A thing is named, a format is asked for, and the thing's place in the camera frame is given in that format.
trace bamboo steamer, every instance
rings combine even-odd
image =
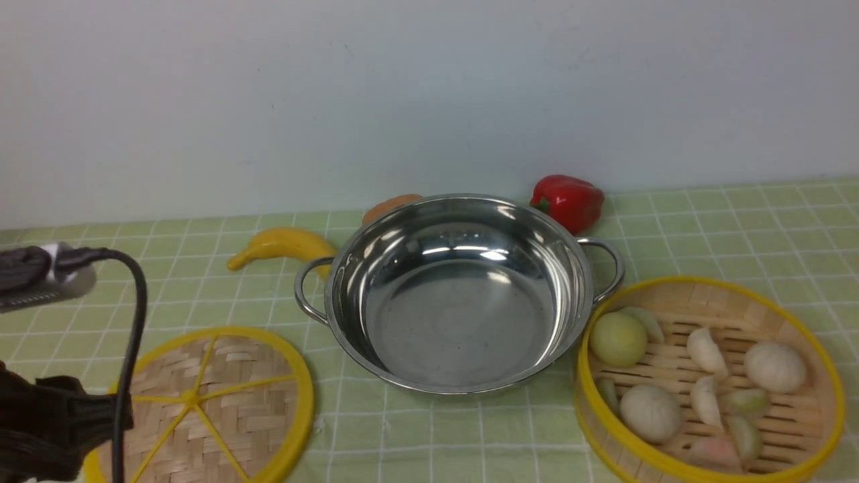
[[[576,417],[588,443],[623,481],[644,483],[724,482],[783,483],[811,480],[835,450],[844,427],[844,391],[835,366],[814,336],[793,316],[769,300],[733,284],[705,278],[658,278],[619,291],[602,303],[591,322],[626,306],[652,312],[666,335],[665,344],[648,344],[647,354],[634,367],[609,367],[589,354],[588,325],[576,367]],[[754,421],[764,439],[760,458],[746,474],[717,473],[683,462],[692,442],[719,436],[701,423],[691,409],[689,392],[707,373],[693,363],[686,339],[698,327],[709,326],[731,369],[719,394],[751,388],[743,358],[755,343],[775,340],[795,348],[805,360],[808,378],[793,394],[770,394],[772,407]],[[630,387],[647,383],[675,394],[682,406],[680,433],[667,443],[651,445],[629,431],[600,397],[594,379],[615,381],[618,397]]]
[[[298,351],[250,327],[189,333],[143,356],[131,401],[128,483],[283,481],[301,457],[314,409]],[[110,481],[110,455],[110,443],[89,453],[87,482]]]

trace bamboo steamer lid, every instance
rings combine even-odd
[[[282,481],[313,420],[302,357],[283,339],[248,327],[189,333],[155,349],[137,363],[131,398],[129,483]],[[87,456],[87,482],[110,481],[110,451],[105,443]]]

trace black cable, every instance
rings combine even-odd
[[[111,448],[113,482],[125,483],[125,458],[123,455],[125,430],[123,429],[123,422],[128,417],[128,408],[131,407],[131,377],[134,374],[134,364],[137,362],[137,354],[140,352],[140,341],[143,338],[143,327],[146,322],[148,302],[146,277],[143,275],[143,269],[131,256],[110,248],[76,248],[62,252],[58,254],[55,268],[60,272],[74,271],[101,260],[116,260],[127,266],[134,278],[134,289],[137,295],[134,318],[131,323],[131,336],[128,339],[128,347],[125,349],[125,361],[123,361],[122,370],[119,372],[116,407],[113,412],[113,445]]]

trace toy banana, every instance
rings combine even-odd
[[[254,260],[289,257],[308,262],[336,253],[331,243],[312,231],[278,227],[260,231],[247,243],[247,248],[229,259],[227,268],[235,272]],[[328,278],[328,266],[316,269],[323,280]]]

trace white wall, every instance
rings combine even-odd
[[[859,173],[857,0],[0,3],[0,227]]]

